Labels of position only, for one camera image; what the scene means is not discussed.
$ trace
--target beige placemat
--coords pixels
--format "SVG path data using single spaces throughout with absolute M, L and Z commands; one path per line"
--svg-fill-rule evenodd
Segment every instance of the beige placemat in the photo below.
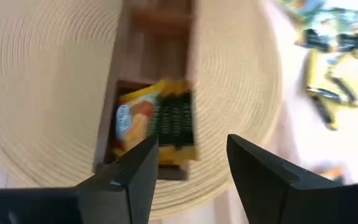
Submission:
M 91 175 L 118 0 L 0 0 L 0 166 L 12 185 Z M 151 218 L 227 189 L 226 136 L 264 145 L 281 102 L 272 31 L 253 0 L 198 1 L 190 72 L 201 160 L 188 182 L 159 181 Z

